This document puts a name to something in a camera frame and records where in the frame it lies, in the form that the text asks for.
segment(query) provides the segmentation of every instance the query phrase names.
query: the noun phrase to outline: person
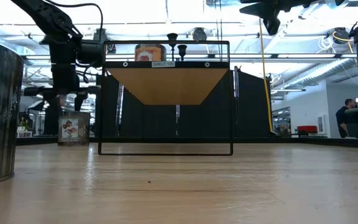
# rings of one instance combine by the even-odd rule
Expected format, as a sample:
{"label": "person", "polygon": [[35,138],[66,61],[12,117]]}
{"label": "person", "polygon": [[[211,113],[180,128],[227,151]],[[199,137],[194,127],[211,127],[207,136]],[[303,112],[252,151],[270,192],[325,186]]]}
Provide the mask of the person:
{"label": "person", "polygon": [[345,115],[345,111],[348,109],[353,109],[355,107],[356,102],[353,99],[347,99],[345,100],[345,106],[339,109],[335,114],[341,138],[345,138],[347,136],[346,124],[354,123],[354,120],[351,117]]}

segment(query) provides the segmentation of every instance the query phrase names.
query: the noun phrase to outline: black partition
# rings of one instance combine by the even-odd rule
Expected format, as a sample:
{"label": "black partition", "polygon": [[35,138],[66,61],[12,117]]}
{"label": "black partition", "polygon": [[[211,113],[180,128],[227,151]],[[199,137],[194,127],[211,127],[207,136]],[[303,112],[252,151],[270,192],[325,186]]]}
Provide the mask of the black partition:
{"label": "black partition", "polygon": [[[105,79],[97,77],[97,85],[106,88],[106,95],[101,102],[102,93],[96,95],[96,111],[95,111],[95,136],[99,136],[99,125],[103,122],[103,136],[112,138],[116,136],[116,115],[117,102],[119,95],[119,82],[114,77],[106,77]],[[100,116],[100,106],[103,103],[103,117]]]}
{"label": "black partition", "polygon": [[227,72],[200,105],[180,105],[178,137],[228,138],[230,72]]}
{"label": "black partition", "polygon": [[125,88],[119,136],[175,138],[176,106],[144,105]]}
{"label": "black partition", "polygon": [[[268,97],[270,85],[267,83]],[[269,113],[264,79],[238,72],[237,133],[239,138],[269,136]]]}

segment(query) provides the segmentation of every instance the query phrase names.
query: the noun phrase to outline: black robotic arm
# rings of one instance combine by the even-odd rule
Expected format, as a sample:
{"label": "black robotic arm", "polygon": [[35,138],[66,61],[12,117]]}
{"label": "black robotic arm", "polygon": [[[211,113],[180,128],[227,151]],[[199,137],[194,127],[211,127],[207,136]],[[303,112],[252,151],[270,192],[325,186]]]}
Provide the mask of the black robotic arm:
{"label": "black robotic arm", "polygon": [[77,61],[83,67],[98,68],[104,62],[104,45],[99,40],[82,40],[83,35],[70,17],[58,7],[43,0],[12,0],[28,13],[45,33],[40,44],[49,45],[52,63],[53,92],[77,93],[80,79],[76,74]]}
{"label": "black robotic arm", "polygon": [[[277,18],[280,11],[289,12],[292,7],[309,7],[317,0],[241,0],[243,4],[255,3],[240,9],[241,13],[260,17],[264,20],[269,35],[275,35],[280,27],[280,20]],[[338,6],[345,0],[335,0]]]}

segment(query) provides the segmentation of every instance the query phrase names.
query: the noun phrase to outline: shelf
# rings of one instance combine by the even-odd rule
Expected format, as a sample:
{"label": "shelf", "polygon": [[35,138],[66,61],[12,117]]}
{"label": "shelf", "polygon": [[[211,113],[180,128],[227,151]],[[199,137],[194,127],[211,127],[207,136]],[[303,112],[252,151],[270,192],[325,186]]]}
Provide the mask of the shelf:
{"label": "shelf", "polygon": [[226,62],[107,62],[105,68],[145,105],[200,105],[229,71]]}

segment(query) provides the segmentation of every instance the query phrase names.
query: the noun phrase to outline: yellow pole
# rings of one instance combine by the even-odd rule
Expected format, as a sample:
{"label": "yellow pole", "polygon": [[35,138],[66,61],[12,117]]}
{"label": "yellow pole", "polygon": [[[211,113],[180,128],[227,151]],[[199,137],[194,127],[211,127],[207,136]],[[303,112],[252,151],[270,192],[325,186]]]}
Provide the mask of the yellow pole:
{"label": "yellow pole", "polygon": [[267,113],[268,113],[268,124],[270,131],[273,131],[272,124],[272,110],[270,109],[270,99],[269,99],[269,91],[267,89],[266,83],[266,70],[265,70],[265,50],[264,50],[264,37],[262,34],[262,19],[259,18],[259,31],[260,31],[260,51],[262,53],[262,65],[264,68],[264,84],[265,84],[265,94],[266,94],[266,103],[267,103]]}

